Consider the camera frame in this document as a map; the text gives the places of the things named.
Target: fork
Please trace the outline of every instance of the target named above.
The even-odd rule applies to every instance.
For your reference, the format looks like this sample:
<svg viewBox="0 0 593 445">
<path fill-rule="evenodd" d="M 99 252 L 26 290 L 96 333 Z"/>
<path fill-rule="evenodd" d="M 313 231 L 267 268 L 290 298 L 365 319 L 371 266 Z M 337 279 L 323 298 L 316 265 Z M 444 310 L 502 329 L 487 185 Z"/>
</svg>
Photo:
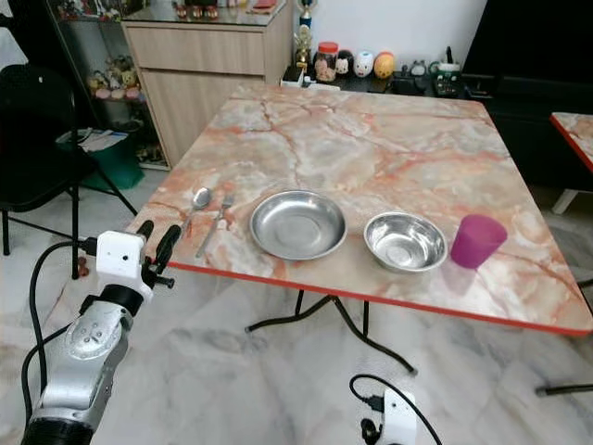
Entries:
<svg viewBox="0 0 593 445">
<path fill-rule="evenodd" d="M 212 221 L 212 225 L 210 226 L 210 230 L 208 230 L 208 234 L 206 235 L 206 238 L 204 238 L 204 241 L 202 241 L 202 245 L 197 250 L 196 258 L 200 258 L 202 255 L 204 255 L 204 252 L 206 251 L 206 247 L 208 246 L 210 239 L 214 235 L 214 232 L 216 232 L 216 227 L 218 226 L 218 222 L 222 218 L 224 218 L 224 211 L 227 210 L 228 208 L 230 208 L 233 205 L 233 202 L 234 202 L 233 195 L 225 195 L 224 196 L 224 199 L 222 200 L 221 209 L 219 210 L 219 214 L 216 215 L 216 218 L 214 218 L 214 221 Z"/>
</svg>

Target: red lid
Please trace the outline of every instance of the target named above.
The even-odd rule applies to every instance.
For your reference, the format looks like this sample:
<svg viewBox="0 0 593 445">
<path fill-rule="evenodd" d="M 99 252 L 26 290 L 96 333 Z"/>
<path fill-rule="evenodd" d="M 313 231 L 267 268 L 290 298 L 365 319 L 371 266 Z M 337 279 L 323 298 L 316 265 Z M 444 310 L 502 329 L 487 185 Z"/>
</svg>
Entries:
<svg viewBox="0 0 593 445">
<path fill-rule="evenodd" d="M 337 43 L 336 42 L 319 42 L 319 49 L 320 53 L 337 53 Z"/>
</svg>

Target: trophy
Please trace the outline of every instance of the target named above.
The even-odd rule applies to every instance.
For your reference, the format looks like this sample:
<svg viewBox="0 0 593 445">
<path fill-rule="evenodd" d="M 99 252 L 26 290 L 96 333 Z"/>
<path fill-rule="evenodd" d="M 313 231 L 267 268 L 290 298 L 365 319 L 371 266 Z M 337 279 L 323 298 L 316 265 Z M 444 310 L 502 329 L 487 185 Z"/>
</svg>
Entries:
<svg viewBox="0 0 593 445">
<path fill-rule="evenodd" d="M 317 5 L 317 0 L 295 0 L 296 6 L 300 9 L 299 25 L 307 25 L 311 27 L 311 10 Z"/>
<path fill-rule="evenodd" d="M 298 28 L 298 34 L 295 34 L 296 46 L 296 65 L 303 70 L 307 70 L 311 62 L 311 29 L 303 24 Z"/>
</svg>

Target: robotic arm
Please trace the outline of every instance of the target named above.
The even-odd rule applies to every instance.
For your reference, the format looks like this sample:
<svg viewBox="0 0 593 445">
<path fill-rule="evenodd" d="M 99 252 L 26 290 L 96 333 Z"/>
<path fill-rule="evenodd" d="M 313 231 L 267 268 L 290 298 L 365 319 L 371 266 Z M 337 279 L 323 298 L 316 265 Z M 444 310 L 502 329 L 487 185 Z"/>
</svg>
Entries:
<svg viewBox="0 0 593 445">
<path fill-rule="evenodd" d="M 152 299 L 155 284 L 174 285 L 160 274 L 181 229 L 173 225 L 167 231 L 152 262 L 144 249 L 153 227 L 145 222 L 138 234 L 108 231 L 96 240 L 100 297 L 87 297 L 82 315 L 59 340 L 56 366 L 21 445 L 90 443 L 111 395 L 115 369 L 128 350 L 133 317 Z"/>
</svg>

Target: black cable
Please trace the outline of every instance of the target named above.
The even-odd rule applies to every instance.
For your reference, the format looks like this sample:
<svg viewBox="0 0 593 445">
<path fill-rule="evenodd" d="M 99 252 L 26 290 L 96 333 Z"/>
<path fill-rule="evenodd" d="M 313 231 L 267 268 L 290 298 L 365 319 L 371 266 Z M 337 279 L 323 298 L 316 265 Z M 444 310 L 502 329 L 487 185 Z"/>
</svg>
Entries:
<svg viewBox="0 0 593 445">
<path fill-rule="evenodd" d="M 361 378 L 368 378 L 370 380 L 374 380 L 376 382 L 382 383 L 384 384 L 386 387 L 393 389 L 398 395 L 399 397 L 401 397 L 404 401 L 406 401 L 406 403 L 411 407 L 412 410 L 414 410 L 414 412 L 416 413 L 416 415 L 418 417 L 420 417 L 420 420 L 423 421 L 424 425 L 426 426 L 426 428 L 428 429 L 428 431 L 430 432 L 431 436 L 433 437 L 433 439 L 435 440 L 435 442 L 438 445 L 443 445 L 443 442 L 441 442 L 441 439 L 438 438 L 438 435 L 436 434 L 435 429 L 433 428 L 432 425 L 430 425 L 430 422 L 428 422 L 428 419 L 426 419 L 426 417 L 424 417 L 424 414 L 422 414 L 422 412 L 416 407 L 416 405 L 414 405 L 414 403 L 408 399 L 403 392 L 401 392 L 399 389 L 397 389 L 396 387 L 394 387 L 393 385 L 391 385 L 389 382 L 387 382 L 386 380 L 384 380 L 381 377 L 377 377 L 376 375 L 372 375 L 372 374 L 356 374 L 355 376 L 353 376 L 350 379 L 350 391 L 352 391 L 352 394 L 354 394 L 354 396 L 359 399 L 360 401 L 363 401 L 365 403 L 369 403 L 370 398 L 367 397 L 362 397 L 356 389 L 354 389 L 354 382 L 356 382 L 357 380 L 360 380 Z"/>
<path fill-rule="evenodd" d="M 66 332 L 68 329 L 69 324 L 58 329 L 55 333 L 51 336 L 44 338 L 42 344 L 46 344 L 52 341 L 54 338 L 61 336 Z M 33 346 L 33 348 L 29 351 L 29 353 L 25 356 L 25 360 L 22 362 L 22 367 L 20 368 L 20 385 L 22 387 L 22 398 L 25 400 L 25 427 L 29 424 L 31 420 L 31 416 L 33 414 L 33 407 L 31 402 L 31 393 L 29 391 L 29 365 L 31 364 L 32 358 L 35 356 L 39 348 L 37 345 Z"/>
<path fill-rule="evenodd" d="M 39 350 L 39 371 L 41 378 L 40 394 L 44 392 L 44 389 L 47 386 L 47 361 L 45 359 L 44 337 L 41 332 L 41 325 L 39 323 L 39 316 L 37 314 L 37 304 L 35 302 L 35 288 L 37 287 L 37 278 L 39 277 L 39 272 L 41 271 L 41 267 L 43 266 L 45 259 L 50 253 L 59 248 L 72 247 L 73 243 L 74 241 L 63 241 L 47 248 L 45 252 L 41 254 L 39 260 L 37 260 L 35 263 L 31 277 L 31 285 L 29 287 L 29 311 L 31 313 L 33 332 L 35 333 L 35 346 Z"/>
</svg>

